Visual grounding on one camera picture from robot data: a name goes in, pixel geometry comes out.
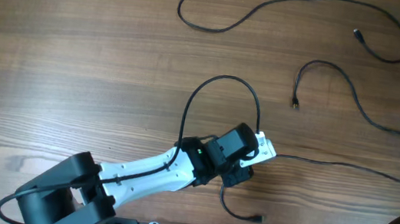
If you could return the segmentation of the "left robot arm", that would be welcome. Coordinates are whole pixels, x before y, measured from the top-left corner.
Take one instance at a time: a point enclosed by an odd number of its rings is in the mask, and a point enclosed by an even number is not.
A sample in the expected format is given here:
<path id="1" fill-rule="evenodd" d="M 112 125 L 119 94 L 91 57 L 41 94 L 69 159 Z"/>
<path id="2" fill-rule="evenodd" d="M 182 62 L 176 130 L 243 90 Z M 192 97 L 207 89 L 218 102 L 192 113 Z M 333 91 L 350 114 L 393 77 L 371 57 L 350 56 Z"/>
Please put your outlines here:
<path id="1" fill-rule="evenodd" d="M 276 155 L 263 132 L 248 125 L 216 137 L 185 137 L 161 155 L 96 163 L 89 152 L 68 157 L 20 186 L 23 224 L 104 224 L 118 207 L 159 192 L 207 184 L 221 176 L 227 187 L 248 180 L 252 165 Z"/>

